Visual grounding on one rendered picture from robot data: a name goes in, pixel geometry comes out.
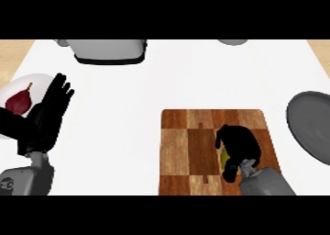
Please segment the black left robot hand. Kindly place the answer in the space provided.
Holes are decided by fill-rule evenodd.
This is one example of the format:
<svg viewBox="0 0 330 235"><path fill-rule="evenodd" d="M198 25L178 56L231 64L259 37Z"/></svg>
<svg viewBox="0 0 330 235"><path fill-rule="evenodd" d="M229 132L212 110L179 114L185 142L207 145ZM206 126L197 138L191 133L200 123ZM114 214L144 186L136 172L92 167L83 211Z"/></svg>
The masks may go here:
<svg viewBox="0 0 330 235"><path fill-rule="evenodd" d="M42 100L30 108L26 117L0 107L0 133L17 140L18 155L32 151L48 152L52 149L71 95L73 89L66 82L66 76L58 73Z"/></svg>

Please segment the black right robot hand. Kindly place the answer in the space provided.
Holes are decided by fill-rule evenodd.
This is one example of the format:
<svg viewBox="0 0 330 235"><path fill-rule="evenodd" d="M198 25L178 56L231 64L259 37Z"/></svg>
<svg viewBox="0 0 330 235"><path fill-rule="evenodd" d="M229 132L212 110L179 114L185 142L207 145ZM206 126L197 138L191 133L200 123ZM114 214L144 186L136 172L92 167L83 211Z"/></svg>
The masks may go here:
<svg viewBox="0 0 330 235"><path fill-rule="evenodd" d="M251 167L259 165L260 148L251 131L242 126L226 124L216 131L214 148L226 153L228 159L222 161L222 179L226 183L235 182L238 165L244 160L253 160Z"/></svg>

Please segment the yellow lemon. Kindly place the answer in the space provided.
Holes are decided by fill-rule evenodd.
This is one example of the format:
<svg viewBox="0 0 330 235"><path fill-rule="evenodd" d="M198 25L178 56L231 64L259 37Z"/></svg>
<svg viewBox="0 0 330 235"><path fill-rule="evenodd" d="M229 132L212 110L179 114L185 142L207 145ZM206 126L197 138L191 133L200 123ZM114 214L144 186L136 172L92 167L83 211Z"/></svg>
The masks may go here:
<svg viewBox="0 0 330 235"><path fill-rule="evenodd" d="M222 152L220 152L220 166L222 166L222 171L223 171L223 166L225 166L225 162L226 160L229 159L229 156L226 154L226 150L222 149Z"/></svg>

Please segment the checkered wooden cutting board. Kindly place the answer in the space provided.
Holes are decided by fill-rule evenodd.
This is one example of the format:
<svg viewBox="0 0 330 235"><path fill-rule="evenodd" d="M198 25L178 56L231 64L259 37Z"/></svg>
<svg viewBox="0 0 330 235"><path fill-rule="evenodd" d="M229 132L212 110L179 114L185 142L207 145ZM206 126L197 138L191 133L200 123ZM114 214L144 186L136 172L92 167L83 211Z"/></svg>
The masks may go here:
<svg viewBox="0 0 330 235"><path fill-rule="evenodd" d="M245 127L260 147L256 167L279 170L266 121L259 109L164 109L160 117L158 189L161 196L240 194L240 173L232 184L222 179L220 151L214 148L220 126Z"/></svg>

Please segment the grey pan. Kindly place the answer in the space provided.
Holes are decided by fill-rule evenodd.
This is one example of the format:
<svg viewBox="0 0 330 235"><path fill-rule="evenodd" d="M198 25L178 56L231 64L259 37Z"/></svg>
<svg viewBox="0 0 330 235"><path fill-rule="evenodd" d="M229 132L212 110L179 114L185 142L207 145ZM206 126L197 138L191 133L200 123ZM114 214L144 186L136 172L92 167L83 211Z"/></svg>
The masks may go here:
<svg viewBox="0 0 330 235"><path fill-rule="evenodd" d="M299 93L285 109L288 131L306 153L330 166L330 95Z"/></svg>

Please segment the dark red pear-shaped fruit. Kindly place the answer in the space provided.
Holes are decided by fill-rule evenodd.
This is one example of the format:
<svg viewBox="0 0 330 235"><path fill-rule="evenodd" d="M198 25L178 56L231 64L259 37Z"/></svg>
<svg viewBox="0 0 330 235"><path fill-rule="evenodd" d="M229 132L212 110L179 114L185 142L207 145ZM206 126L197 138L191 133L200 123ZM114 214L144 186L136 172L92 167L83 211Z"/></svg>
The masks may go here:
<svg viewBox="0 0 330 235"><path fill-rule="evenodd" d="M21 90L17 94L14 94L5 102L5 109L11 111L15 115L21 115L30 108L32 105L30 96L29 96L30 85L32 84L27 84L26 89Z"/></svg>

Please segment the white plate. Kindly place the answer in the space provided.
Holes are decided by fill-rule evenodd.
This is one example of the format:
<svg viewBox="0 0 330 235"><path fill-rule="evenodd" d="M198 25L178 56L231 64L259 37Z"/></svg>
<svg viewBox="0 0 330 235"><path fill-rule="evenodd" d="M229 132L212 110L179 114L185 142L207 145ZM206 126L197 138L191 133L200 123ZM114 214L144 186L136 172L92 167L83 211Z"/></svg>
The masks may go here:
<svg viewBox="0 0 330 235"><path fill-rule="evenodd" d="M39 103L51 81L51 75L32 73L1 88L0 139L24 140L38 134L38 128L26 119L26 115Z"/></svg>

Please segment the grey round object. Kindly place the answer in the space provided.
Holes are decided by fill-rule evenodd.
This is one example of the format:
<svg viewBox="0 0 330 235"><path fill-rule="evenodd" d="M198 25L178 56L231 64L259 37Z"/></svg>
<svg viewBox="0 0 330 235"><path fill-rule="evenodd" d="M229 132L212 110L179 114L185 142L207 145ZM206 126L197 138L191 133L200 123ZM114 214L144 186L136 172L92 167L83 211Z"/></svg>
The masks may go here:
<svg viewBox="0 0 330 235"><path fill-rule="evenodd" d="M217 39L217 42L228 46L238 46L245 43L247 39Z"/></svg>

